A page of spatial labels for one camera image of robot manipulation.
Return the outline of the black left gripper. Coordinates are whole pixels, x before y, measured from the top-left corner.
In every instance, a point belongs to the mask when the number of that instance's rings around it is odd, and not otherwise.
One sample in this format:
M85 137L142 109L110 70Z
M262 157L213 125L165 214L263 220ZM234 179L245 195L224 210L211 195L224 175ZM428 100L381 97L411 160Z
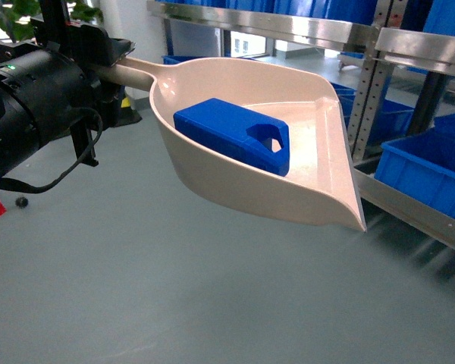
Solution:
M96 66L112 66L133 50L132 42L65 14L41 14L32 24L40 49L30 55L30 113L38 151L69 131L77 159L97 166L92 132L116 122L120 86L102 81Z

